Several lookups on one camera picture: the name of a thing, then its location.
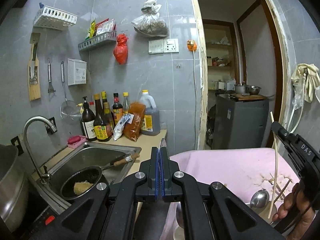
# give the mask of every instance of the bottle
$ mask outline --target bottle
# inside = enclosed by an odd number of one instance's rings
[[[160,133],[160,112],[148,90],[142,90],[139,102],[146,106],[144,119],[142,121],[141,133],[145,135],[157,135]]]
[[[123,109],[122,105],[119,103],[119,94],[113,93],[114,97],[114,104],[112,106],[113,111],[113,120],[115,120],[115,125],[120,121],[121,117],[123,116]]]
[[[112,133],[113,133],[113,129],[115,128],[115,125],[113,123],[113,117],[112,114],[110,112],[110,105],[109,102],[107,100],[107,93],[105,91],[101,92],[101,97],[102,97],[102,110],[110,124],[110,127],[112,129]]]
[[[92,110],[89,108],[89,104],[86,101],[87,97],[83,97],[84,99],[84,110],[82,113],[82,125],[83,125],[83,129],[84,129],[84,134],[87,138],[88,141],[94,141],[97,139],[97,136],[94,132],[94,128],[93,128],[93,122],[94,122],[94,113],[92,112]]]
[[[130,107],[129,93],[123,92],[123,114],[127,114]]]
[[[80,127],[81,127],[81,131],[82,131],[82,135],[85,136],[85,132],[84,132],[83,125],[82,125],[82,113],[83,113],[83,111],[84,111],[83,103],[80,103],[80,104],[78,104],[77,106],[79,106],[79,108],[80,108],[80,114],[81,114]]]
[[[94,115],[96,115],[96,108],[94,107],[93,101],[89,102],[89,108],[94,113]]]
[[[94,101],[96,105],[96,117],[93,122],[94,131],[97,135],[98,141],[106,142],[111,139],[111,127],[109,122],[105,121],[99,94],[94,95]]]

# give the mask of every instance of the ceiling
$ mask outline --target ceiling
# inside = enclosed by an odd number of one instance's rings
[[[255,0],[198,0],[202,18],[208,19],[208,11],[211,10],[213,14],[217,15],[217,19],[225,20],[220,15],[225,14],[227,19],[236,21],[239,17],[252,5]]]

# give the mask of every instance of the light switch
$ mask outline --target light switch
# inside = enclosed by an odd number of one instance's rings
[[[163,53],[163,40],[149,41],[149,54]]]
[[[179,52],[178,39],[163,40],[164,53]]]

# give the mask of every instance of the red button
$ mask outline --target red button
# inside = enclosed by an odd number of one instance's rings
[[[48,225],[49,223],[51,223],[53,220],[55,219],[55,217],[54,216],[50,216],[50,217],[48,217],[46,220],[45,220],[45,225]]]

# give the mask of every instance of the metal bolt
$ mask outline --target metal bolt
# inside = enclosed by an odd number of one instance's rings
[[[211,186],[214,189],[221,189],[222,188],[222,183],[215,181],[215,182],[211,183]]]
[[[107,188],[107,184],[105,184],[104,182],[100,182],[97,184],[98,190],[105,190],[106,188]]]
[[[136,177],[137,179],[142,179],[142,178],[144,178],[144,176],[145,176],[145,174],[144,174],[144,172],[142,172],[142,171],[138,171],[138,172],[135,174],[135,177]]]
[[[174,176],[177,178],[182,178],[184,176],[184,173],[182,171],[176,171],[174,173]]]

